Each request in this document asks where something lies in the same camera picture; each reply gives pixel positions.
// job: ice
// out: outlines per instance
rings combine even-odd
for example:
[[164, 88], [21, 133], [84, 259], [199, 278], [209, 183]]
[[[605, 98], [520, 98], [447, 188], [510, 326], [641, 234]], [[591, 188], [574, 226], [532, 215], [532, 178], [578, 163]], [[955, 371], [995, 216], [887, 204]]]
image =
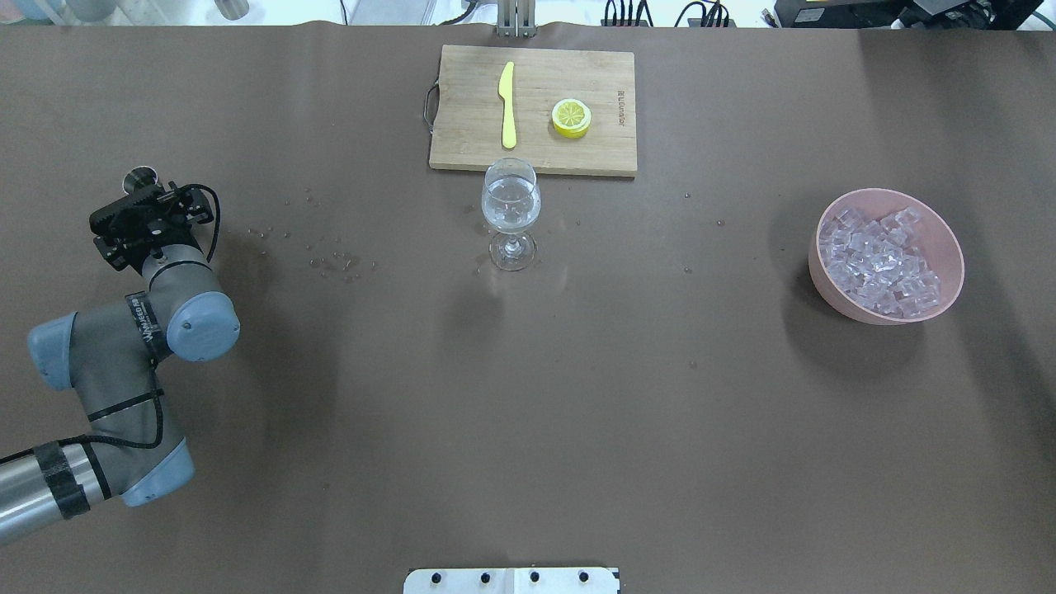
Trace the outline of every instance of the ice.
[[818, 233], [822, 262], [835, 285], [873, 312], [903, 318], [941, 303], [942, 284], [916, 245], [921, 214], [914, 207], [869, 219], [844, 208]]

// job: pink bowl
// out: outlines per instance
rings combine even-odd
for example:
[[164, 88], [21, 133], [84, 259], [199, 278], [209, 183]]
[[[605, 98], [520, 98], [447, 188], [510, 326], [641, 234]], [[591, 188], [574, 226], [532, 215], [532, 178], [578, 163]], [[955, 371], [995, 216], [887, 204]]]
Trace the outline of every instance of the pink bowl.
[[[822, 231], [822, 223], [832, 219], [848, 206], [860, 208], [870, 219], [885, 217], [907, 206], [917, 207], [921, 214], [921, 220], [916, 225], [920, 236], [916, 245], [920, 247], [921, 254], [927, 259], [928, 266], [942, 280], [942, 287], [939, 291], [939, 305], [930, 313], [916, 318], [885, 316], [859, 305], [836, 286], [832, 277], [829, 276], [829, 272], [822, 265], [818, 235]], [[866, 188], [837, 198], [825, 209], [822, 219], [817, 222], [807, 261], [810, 264], [810, 278], [814, 281], [814, 286], [830, 305], [849, 318], [879, 326], [895, 326], [931, 319], [954, 304], [964, 285], [964, 255], [961, 253], [961, 244], [957, 242], [957, 237], [954, 236], [949, 225], [923, 202], [894, 190]]]

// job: blue joint cap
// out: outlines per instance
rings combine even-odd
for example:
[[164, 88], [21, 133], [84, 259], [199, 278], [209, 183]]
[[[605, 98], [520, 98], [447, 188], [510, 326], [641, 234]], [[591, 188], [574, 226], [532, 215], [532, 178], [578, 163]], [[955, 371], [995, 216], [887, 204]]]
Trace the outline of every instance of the blue joint cap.
[[25, 340], [40, 376], [56, 390], [73, 387], [70, 377], [70, 337], [73, 336], [73, 318], [76, 315], [77, 312], [74, 312], [44, 322], [31, 330]]
[[177, 357], [203, 361], [230, 351], [241, 329], [231, 299], [219, 291], [209, 291], [180, 305], [165, 336]]
[[146, 477], [121, 494], [121, 501], [129, 507], [150, 503], [186, 485], [193, 476], [194, 462], [184, 438]]

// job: knife handle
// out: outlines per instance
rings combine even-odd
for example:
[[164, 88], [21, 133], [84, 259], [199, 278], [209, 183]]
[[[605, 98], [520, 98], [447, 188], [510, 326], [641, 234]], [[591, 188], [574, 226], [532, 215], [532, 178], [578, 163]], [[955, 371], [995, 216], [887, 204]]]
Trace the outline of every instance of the knife handle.
[[517, 146], [517, 129], [513, 124], [513, 99], [504, 101], [503, 107], [503, 147], [511, 149]]

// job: wine glass base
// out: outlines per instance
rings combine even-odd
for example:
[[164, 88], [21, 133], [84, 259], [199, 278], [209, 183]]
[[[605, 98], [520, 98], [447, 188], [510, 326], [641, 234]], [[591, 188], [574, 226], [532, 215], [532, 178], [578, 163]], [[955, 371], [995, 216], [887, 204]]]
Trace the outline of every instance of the wine glass base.
[[499, 270], [511, 273], [523, 271], [535, 258], [535, 240], [525, 233], [495, 234], [488, 253]]

